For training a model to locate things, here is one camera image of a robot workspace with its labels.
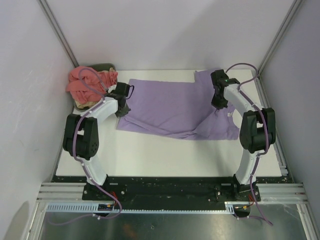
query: white table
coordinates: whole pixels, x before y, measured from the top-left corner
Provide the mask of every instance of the white table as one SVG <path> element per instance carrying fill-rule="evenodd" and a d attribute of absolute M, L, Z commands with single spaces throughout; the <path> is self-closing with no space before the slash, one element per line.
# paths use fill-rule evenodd
<path fill-rule="evenodd" d="M 250 70 L 230 70 L 230 78 L 240 82 L 252 78 Z M 194 82 L 194 70 L 118 71 L 118 81 L 129 79 Z M 255 102 L 260 102 L 254 82 L 243 86 Z M 235 111 L 234 123 L 242 117 Z M 118 119 L 110 116 L 99 126 L 98 156 L 109 176 L 145 177 L 226 177 L 236 173 L 243 152 L 239 140 L 181 140 L 169 137 L 116 130 Z M 258 177 L 281 176 L 276 152 L 271 146 L 256 172 Z M 85 176 L 80 164 L 62 151 L 57 176 Z"/>

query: pink cloth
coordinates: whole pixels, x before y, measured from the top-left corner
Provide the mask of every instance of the pink cloth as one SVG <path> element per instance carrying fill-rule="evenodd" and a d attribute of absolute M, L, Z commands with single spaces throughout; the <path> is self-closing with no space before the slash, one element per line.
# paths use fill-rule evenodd
<path fill-rule="evenodd" d="M 87 102 L 98 102 L 101 99 L 101 96 L 88 89 L 79 80 L 79 72 L 83 68 L 86 68 L 86 66 L 78 66 L 69 73 L 69 84 L 66 86 L 65 91 L 70 92 L 72 98 L 81 104 L 85 104 Z M 117 84 L 118 73 L 116 71 L 100 71 L 96 73 L 99 75 L 107 88 Z M 99 79 L 93 72 L 83 70 L 81 72 L 81 77 L 91 88 L 99 91 L 102 94 L 106 93 Z"/>

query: purple cloth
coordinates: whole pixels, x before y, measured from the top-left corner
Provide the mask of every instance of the purple cloth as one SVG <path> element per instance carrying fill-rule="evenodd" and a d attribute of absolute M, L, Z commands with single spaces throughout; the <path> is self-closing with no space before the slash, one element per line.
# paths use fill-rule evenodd
<path fill-rule="evenodd" d="M 195 72 L 195 82 L 130 79 L 134 92 L 127 100 L 131 111 L 119 120 L 118 130 L 188 140 L 236 140 L 235 107 L 216 111 L 211 105 L 212 70 Z"/>

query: gray floor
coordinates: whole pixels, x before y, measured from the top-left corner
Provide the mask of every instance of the gray floor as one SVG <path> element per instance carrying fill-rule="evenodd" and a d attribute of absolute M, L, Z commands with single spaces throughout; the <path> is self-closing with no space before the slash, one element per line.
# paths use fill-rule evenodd
<path fill-rule="evenodd" d="M 121 214 L 111 220 L 85 217 L 64 226 L 45 221 L 42 240 L 305 240 L 296 205 L 264 205 L 271 227 L 256 219 L 223 214 Z M 47 213 L 62 223 L 83 213 Z M 257 209 L 251 215 L 258 215 Z"/>

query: white wall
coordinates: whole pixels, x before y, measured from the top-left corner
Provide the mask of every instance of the white wall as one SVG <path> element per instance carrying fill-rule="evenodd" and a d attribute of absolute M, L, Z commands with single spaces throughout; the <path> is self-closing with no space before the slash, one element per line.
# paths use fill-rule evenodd
<path fill-rule="evenodd" d="M 37 1 L 2 1 L 0 29 L 0 239 L 18 240 L 57 158 L 72 65 Z"/>
<path fill-rule="evenodd" d="M 259 65 L 293 0 L 48 0 L 79 64 Z"/>
<path fill-rule="evenodd" d="M 305 1 L 262 73 L 288 165 L 320 226 L 320 1 Z"/>

